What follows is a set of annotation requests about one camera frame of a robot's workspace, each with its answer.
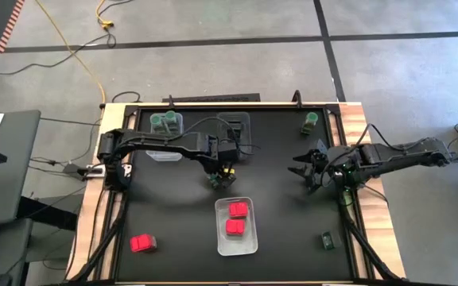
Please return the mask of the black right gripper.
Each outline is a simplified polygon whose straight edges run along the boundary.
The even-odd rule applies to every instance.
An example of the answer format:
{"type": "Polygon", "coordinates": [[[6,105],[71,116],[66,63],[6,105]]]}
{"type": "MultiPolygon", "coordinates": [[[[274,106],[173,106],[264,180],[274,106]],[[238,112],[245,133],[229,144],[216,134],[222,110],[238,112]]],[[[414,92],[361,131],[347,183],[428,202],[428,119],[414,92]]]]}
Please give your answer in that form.
{"type": "Polygon", "coordinates": [[[336,146],[310,149],[306,154],[293,158],[294,161],[313,163],[316,161],[316,171],[312,167],[288,167],[287,169],[301,177],[305,182],[308,194],[313,194],[320,188],[321,181],[329,181],[336,172],[348,177],[359,169],[359,147],[336,146]]]}

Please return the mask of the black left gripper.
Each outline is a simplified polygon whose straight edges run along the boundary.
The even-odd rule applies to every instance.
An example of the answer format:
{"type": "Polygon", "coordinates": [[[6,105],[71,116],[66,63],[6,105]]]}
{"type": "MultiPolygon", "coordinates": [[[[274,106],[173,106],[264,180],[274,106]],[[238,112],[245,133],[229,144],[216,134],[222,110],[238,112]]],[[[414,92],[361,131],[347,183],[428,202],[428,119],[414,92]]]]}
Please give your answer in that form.
{"type": "MultiPolygon", "coordinates": [[[[225,173],[239,160],[239,146],[230,139],[219,140],[217,137],[208,139],[208,152],[204,159],[204,171],[207,173],[208,182],[214,186],[214,174],[225,173]]],[[[223,177],[223,187],[230,187],[236,181],[236,176],[230,174],[223,177]]]]}

